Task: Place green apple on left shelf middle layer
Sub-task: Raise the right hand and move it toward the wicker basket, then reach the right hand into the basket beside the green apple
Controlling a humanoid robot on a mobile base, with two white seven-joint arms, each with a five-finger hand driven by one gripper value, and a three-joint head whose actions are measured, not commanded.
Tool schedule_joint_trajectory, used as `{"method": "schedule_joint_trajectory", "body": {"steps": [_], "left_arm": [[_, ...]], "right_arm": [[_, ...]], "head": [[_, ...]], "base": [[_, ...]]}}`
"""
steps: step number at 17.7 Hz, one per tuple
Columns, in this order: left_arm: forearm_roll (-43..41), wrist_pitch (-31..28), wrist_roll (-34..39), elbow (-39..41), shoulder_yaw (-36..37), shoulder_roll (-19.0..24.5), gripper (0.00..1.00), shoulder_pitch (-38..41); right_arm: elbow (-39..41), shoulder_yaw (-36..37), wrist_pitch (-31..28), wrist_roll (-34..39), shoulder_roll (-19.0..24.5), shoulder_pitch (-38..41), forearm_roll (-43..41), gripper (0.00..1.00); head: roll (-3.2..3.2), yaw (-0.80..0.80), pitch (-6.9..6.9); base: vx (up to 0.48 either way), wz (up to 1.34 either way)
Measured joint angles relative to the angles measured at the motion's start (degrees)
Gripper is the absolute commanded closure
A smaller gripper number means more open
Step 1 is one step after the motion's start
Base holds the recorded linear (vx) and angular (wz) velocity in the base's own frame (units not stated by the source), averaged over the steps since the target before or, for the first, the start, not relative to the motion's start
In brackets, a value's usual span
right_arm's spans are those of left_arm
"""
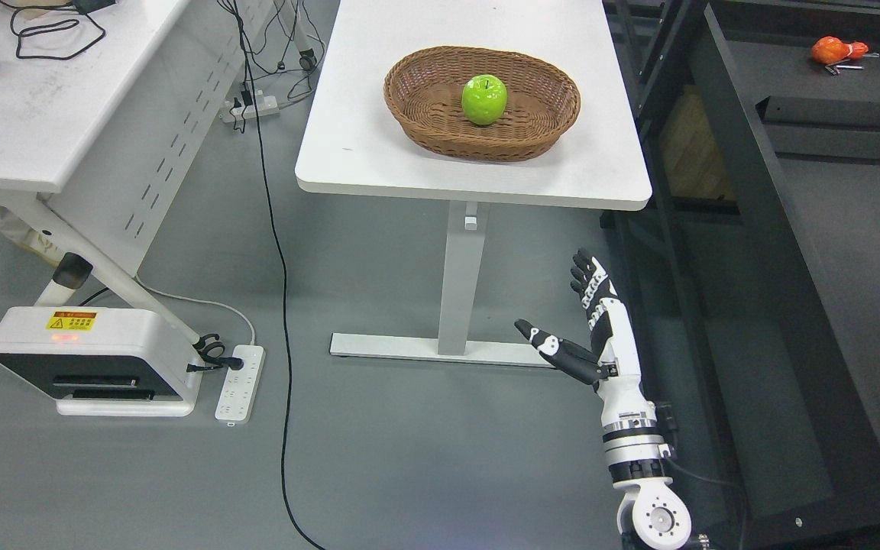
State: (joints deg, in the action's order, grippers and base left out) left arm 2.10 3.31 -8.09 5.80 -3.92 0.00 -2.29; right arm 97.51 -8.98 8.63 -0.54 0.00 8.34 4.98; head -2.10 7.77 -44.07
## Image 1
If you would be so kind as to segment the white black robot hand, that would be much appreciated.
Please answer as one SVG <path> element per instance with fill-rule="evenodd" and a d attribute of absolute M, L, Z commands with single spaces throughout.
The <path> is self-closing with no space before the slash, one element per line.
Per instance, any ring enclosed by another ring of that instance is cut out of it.
<path fill-rule="evenodd" d="M 570 286 L 586 317 L 590 348 L 525 319 L 516 320 L 514 327 L 548 365 L 593 389 L 602 401 L 602 427 L 654 428 L 655 406 L 640 390 L 642 369 L 628 309 L 607 269 L 586 248 L 579 248 L 572 260 Z"/>

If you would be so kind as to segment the white robot base unit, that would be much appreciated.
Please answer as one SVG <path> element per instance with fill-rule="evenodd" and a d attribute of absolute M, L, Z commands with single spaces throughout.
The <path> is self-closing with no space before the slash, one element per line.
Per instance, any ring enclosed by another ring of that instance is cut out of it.
<path fill-rule="evenodd" d="M 0 365 L 62 415 L 184 417 L 203 362 L 154 311 L 19 306 L 0 321 Z"/>

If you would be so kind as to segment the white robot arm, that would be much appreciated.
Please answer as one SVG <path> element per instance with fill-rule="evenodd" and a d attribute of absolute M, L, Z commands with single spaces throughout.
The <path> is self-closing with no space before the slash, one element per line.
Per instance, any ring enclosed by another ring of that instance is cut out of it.
<path fill-rule="evenodd" d="M 603 428 L 604 459 L 615 490 L 623 492 L 616 512 L 622 549 L 712 549 L 696 532 L 688 506 L 673 490 L 667 460 L 671 447 L 656 421 L 632 419 Z"/>

